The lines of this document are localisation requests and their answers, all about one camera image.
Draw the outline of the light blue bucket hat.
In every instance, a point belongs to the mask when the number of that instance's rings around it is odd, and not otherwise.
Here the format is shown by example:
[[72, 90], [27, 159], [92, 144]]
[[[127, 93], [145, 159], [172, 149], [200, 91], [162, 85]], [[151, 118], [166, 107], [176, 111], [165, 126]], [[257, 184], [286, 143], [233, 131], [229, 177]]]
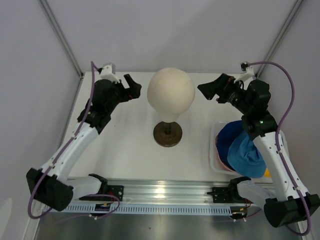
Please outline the light blue bucket hat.
[[261, 153], [245, 131], [230, 145], [227, 163], [235, 172], [249, 178], [261, 178], [267, 169]]

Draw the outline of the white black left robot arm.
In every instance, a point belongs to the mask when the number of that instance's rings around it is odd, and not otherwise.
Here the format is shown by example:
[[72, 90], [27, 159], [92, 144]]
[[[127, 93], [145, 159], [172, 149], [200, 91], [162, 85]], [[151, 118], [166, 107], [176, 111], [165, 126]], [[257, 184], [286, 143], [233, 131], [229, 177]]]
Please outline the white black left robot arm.
[[92, 80], [90, 96], [77, 118], [75, 131], [41, 168], [27, 172], [30, 203], [36, 200], [60, 212], [75, 199], [94, 197], [100, 201], [107, 197], [108, 181], [104, 177], [94, 173], [73, 180], [68, 177], [86, 148], [110, 122], [115, 108], [140, 97], [142, 86], [129, 74], [124, 79], [128, 87], [121, 80], [113, 81], [111, 75]]

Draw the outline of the yellow bucket hat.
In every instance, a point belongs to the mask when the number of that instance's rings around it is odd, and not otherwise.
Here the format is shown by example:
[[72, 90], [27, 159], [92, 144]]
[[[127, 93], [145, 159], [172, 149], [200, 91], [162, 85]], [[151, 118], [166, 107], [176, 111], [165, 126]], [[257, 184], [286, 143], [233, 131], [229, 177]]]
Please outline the yellow bucket hat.
[[265, 173], [264, 173], [263, 177], [264, 177], [264, 178], [271, 178], [271, 174], [270, 174], [268, 168], [265, 170]]

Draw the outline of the mannequin head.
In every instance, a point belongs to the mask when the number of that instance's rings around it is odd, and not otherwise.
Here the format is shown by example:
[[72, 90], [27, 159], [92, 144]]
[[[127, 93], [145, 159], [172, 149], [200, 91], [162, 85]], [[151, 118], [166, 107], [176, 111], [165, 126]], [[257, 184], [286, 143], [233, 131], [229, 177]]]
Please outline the mannequin head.
[[183, 130], [177, 119], [192, 105], [195, 84], [190, 75], [175, 67], [157, 71], [147, 88], [147, 100], [160, 122], [153, 129], [153, 137], [162, 147], [174, 147], [182, 139]]

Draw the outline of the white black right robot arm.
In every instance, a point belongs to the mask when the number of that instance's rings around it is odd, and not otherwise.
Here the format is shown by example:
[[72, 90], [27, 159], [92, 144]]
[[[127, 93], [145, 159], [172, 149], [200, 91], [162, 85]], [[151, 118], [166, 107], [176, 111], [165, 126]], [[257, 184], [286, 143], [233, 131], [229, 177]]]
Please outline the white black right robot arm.
[[274, 186], [271, 192], [243, 176], [232, 179], [228, 197], [233, 202], [247, 199], [263, 209], [267, 221], [275, 228], [306, 221], [320, 206], [317, 194], [310, 194], [291, 164], [278, 124], [268, 111], [270, 86], [252, 80], [244, 89], [241, 80], [225, 73], [216, 80], [198, 85], [207, 100], [218, 96], [219, 104], [230, 103], [243, 115], [244, 131], [248, 133], [270, 172]]

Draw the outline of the dark blue bucket hat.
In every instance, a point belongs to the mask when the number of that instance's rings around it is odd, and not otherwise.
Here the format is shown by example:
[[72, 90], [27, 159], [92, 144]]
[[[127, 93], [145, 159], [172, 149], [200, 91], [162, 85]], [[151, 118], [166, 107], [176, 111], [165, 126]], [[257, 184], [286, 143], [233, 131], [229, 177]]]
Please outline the dark blue bucket hat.
[[237, 137], [244, 131], [241, 120], [227, 123], [222, 130], [217, 134], [217, 150], [220, 159], [232, 170], [234, 170], [228, 163], [229, 148]]

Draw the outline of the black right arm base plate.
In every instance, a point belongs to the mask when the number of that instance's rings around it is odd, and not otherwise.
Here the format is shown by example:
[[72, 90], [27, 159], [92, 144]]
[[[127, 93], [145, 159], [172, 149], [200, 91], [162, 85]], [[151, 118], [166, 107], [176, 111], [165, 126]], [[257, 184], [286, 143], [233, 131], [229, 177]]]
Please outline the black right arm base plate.
[[244, 204], [254, 203], [254, 201], [244, 198], [239, 195], [238, 190], [233, 187], [212, 187], [210, 191], [206, 193], [212, 197], [213, 203], [218, 204]]

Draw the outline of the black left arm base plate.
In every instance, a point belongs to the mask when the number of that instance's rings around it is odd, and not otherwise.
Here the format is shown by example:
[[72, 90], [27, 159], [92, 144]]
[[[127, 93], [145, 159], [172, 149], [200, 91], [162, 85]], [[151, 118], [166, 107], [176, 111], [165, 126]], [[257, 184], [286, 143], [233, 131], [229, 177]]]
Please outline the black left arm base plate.
[[113, 202], [115, 201], [115, 199], [110, 196], [115, 196], [121, 202], [124, 196], [124, 188], [125, 187], [123, 185], [108, 185], [107, 183], [106, 184], [103, 183], [97, 193], [89, 196], [83, 196], [79, 198], [79, 200], [80, 201], [96, 201], [96, 202], [97, 201]]

